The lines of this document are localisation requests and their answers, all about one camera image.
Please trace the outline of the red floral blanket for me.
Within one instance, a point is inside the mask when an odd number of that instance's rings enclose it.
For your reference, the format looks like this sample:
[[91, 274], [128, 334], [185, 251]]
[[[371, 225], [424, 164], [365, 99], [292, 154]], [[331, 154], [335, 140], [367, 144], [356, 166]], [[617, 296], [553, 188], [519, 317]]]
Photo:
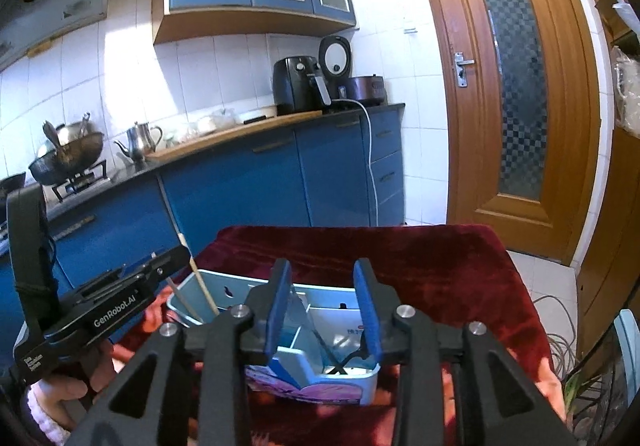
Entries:
[[[544, 327], [521, 275], [490, 228], [231, 226], [218, 232], [195, 262], [206, 270], [266, 279], [279, 257], [291, 263], [295, 281], [326, 287], [352, 285], [355, 262], [367, 258], [379, 281], [434, 322], [457, 328], [484, 322], [559, 417], [566, 416]], [[254, 442], [388, 445], [397, 379], [397, 368], [383, 368], [373, 404], [363, 407], [306, 404], [251, 392]]]

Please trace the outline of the black rice cooker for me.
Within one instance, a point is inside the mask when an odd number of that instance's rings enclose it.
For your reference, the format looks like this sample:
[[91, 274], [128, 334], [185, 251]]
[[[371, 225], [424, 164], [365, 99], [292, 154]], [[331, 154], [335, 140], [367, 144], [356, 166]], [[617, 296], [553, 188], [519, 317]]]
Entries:
[[352, 76], [352, 47], [343, 36], [331, 35], [321, 39], [318, 59], [330, 97], [340, 97], [338, 88]]

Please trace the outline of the cream chopstick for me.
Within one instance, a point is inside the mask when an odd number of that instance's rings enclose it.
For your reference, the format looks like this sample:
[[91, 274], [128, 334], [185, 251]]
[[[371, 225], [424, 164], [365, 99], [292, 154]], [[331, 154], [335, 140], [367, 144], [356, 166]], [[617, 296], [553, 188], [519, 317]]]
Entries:
[[[190, 256], [189, 267], [192, 269], [192, 271], [198, 271], [196, 268], [193, 267], [193, 265], [194, 265], [194, 262], [193, 262], [192, 256]], [[198, 313], [195, 310], [195, 308], [192, 306], [189, 300], [184, 296], [184, 294], [180, 291], [180, 289], [177, 287], [177, 284], [175, 283], [175, 281], [171, 279], [171, 277], [167, 277], [166, 279], [163, 279], [160, 282], [166, 282], [169, 285], [172, 293], [174, 293], [174, 296], [182, 303], [183, 307], [188, 311], [188, 313], [193, 319], [197, 320], [199, 323], [205, 323], [204, 318], [200, 315], [200, 313]]]
[[190, 259], [189, 259], [189, 264], [190, 267], [192, 269], [192, 273], [194, 273], [194, 276], [196, 278], [196, 281], [198, 281], [198, 286], [200, 287], [206, 302], [210, 308], [210, 310], [212, 311], [212, 313], [214, 314], [214, 316], [218, 316], [219, 315], [219, 308], [217, 306], [217, 304], [215, 303], [213, 296], [210, 294], [207, 285], [204, 281], [204, 278], [200, 272], [200, 270], [198, 269], [198, 265], [196, 265], [195, 263], [195, 259], [193, 257], [193, 255], [191, 254], [191, 250], [190, 247], [188, 246], [188, 244], [186, 243], [186, 237], [183, 236], [183, 233], [178, 232], [178, 239], [180, 241], [180, 243], [186, 247], [190, 253]]

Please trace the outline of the steel kettle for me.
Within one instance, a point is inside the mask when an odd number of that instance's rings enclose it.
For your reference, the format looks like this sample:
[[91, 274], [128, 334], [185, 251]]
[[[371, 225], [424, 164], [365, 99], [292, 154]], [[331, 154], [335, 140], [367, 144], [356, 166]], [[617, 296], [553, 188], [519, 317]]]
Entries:
[[136, 123], [126, 132], [127, 143], [115, 140], [116, 147], [122, 155], [134, 163], [143, 162], [153, 153], [163, 139], [163, 129], [149, 123]]

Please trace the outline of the gas stove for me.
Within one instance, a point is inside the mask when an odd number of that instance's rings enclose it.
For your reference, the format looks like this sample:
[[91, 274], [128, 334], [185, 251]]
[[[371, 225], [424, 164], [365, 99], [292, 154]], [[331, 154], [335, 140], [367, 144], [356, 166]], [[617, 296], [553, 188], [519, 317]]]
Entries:
[[79, 193], [104, 180], [108, 180], [105, 159], [97, 161], [96, 164], [93, 164], [82, 173], [65, 180], [64, 183], [52, 186], [50, 192], [54, 195], [55, 200], [49, 199], [47, 203], [58, 206], [67, 199], [73, 198], [74, 195], [79, 195]]

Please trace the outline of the light blue utensil box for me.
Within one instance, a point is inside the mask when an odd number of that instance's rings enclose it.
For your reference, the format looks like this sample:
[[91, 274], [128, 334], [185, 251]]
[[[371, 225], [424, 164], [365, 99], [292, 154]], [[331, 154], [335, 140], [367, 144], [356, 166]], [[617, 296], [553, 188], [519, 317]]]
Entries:
[[[220, 312], [240, 303], [250, 289], [267, 280], [200, 270]], [[277, 353], [267, 366], [245, 369], [255, 392], [313, 404], [371, 405], [380, 366], [373, 356], [362, 357], [363, 324], [355, 290], [294, 283], [300, 299], [286, 312]], [[171, 293], [167, 307], [186, 327], [209, 323], [215, 315], [195, 273]]]

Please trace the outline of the light blue chair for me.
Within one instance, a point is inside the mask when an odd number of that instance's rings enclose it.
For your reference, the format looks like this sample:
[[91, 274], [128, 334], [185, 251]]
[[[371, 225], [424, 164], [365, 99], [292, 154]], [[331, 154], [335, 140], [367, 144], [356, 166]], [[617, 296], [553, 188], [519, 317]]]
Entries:
[[640, 384], [640, 333], [634, 313], [623, 308], [614, 319], [614, 328], [623, 357], [627, 403], [631, 406]]

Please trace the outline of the blue base cabinets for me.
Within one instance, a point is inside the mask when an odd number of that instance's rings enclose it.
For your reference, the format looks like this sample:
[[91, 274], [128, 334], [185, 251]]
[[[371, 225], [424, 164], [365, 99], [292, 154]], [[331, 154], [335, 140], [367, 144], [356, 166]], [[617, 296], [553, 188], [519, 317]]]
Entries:
[[130, 166], [48, 210], [54, 276], [70, 291], [186, 237], [199, 255], [233, 225], [398, 226], [402, 106], [318, 117], [164, 164]]

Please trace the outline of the dark round cooker pot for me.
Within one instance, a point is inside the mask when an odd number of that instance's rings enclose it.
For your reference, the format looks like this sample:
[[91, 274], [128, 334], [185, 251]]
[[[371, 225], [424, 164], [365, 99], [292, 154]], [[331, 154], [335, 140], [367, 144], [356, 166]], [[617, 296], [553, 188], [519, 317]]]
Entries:
[[363, 106], [381, 106], [387, 101], [383, 76], [349, 77], [344, 82], [344, 88], [346, 99], [356, 100]]

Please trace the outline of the black wok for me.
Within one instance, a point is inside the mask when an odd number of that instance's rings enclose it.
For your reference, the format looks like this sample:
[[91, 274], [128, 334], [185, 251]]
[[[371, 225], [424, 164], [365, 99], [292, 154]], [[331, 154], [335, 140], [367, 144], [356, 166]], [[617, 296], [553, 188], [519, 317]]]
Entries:
[[59, 186], [96, 164], [103, 149], [104, 134], [86, 112], [79, 122], [54, 126], [42, 124], [46, 136], [32, 164], [32, 177], [43, 186]]

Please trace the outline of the black air fryer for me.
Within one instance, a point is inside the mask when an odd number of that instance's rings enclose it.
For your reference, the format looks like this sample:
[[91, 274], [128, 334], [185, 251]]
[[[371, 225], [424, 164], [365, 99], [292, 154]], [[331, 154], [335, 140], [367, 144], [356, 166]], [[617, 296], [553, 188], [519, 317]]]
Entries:
[[315, 57], [293, 56], [278, 60], [272, 70], [272, 93], [279, 117], [326, 111], [331, 98]]

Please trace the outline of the wooden door with glass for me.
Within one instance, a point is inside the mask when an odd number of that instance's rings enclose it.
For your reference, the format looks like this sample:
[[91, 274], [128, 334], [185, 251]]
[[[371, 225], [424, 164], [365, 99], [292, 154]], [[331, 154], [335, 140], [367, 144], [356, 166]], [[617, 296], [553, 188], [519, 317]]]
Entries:
[[[599, 146], [596, 62], [580, 0], [430, 0], [448, 113], [451, 224], [573, 258]], [[460, 88], [454, 53], [475, 64]]]

